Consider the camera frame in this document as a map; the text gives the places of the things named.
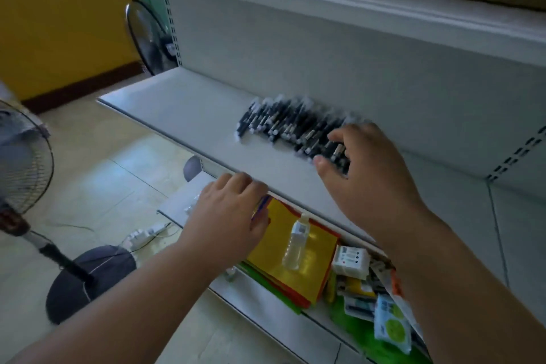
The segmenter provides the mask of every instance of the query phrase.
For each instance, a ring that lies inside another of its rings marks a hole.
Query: baseboard
[[[34,98],[29,98],[22,101],[22,103],[34,114],[40,114],[92,94],[95,91],[99,91],[99,89],[107,88],[125,79],[139,75],[142,72],[140,62],[131,62],[112,71],[107,71],[94,77],[63,86],[54,91],[35,96]]]

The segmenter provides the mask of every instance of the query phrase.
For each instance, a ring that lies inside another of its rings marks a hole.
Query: electric fan
[[[173,38],[150,8],[140,0],[132,0],[125,8],[125,19],[149,74],[158,75],[178,66]]]
[[[86,251],[74,261],[46,236],[31,230],[22,215],[44,195],[53,177],[47,135],[23,111],[0,100],[0,230],[23,237],[63,269],[46,298],[49,320],[60,324],[137,268],[118,246]]]

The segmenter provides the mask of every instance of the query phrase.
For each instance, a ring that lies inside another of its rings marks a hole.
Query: water bottle
[[[282,258],[282,264],[286,269],[297,271],[300,268],[310,228],[309,215],[303,213],[292,226],[288,247]]]

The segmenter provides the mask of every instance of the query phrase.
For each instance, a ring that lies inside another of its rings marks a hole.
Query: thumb
[[[265,231],[269,226],[269,210],[262,209],[250,223],[250,234],[257,245],[263,238]]]
[[[344,181],[346,181],[345,177],[343,177],[334,167],[334,165],[330,161],[326,160],[322,155],[315,156],[313,163],[317,169],[318,175],[326,186],[326,189],[335,199],[340,193]]]

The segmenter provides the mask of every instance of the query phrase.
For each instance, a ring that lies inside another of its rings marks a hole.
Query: right hand
[[[404,159],[375,124],[346,125],[328,139],[346,147],[351,160],[347,178],[323,156],[315,157],[315,167],[338,207],[357,226],[380,239],[408,216],[428,211]]]

